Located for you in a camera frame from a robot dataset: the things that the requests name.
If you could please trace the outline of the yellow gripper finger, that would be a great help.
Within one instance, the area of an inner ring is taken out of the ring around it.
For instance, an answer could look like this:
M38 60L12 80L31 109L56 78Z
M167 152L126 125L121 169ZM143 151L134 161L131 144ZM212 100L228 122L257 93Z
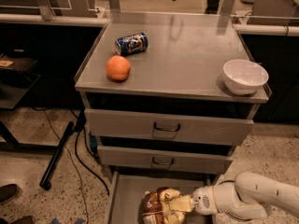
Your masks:
M191 212L194 208L194 203L190 195L183 195L172 198L168 207L171 211Z

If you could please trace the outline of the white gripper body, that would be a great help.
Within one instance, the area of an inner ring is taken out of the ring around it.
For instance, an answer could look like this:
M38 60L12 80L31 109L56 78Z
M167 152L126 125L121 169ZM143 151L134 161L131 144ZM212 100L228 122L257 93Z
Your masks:
M194 209L203 216L229 213L237 200L233 184L205 186L192 193Z

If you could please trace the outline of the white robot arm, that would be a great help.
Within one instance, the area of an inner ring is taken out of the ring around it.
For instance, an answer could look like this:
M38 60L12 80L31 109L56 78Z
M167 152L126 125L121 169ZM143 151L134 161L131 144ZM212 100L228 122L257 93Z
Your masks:
M208 216L225 213L239 219L266 218L272 206L299 217L299 188L250 172L238 174L234 181L171 198L166 205L172 214L195 211Z

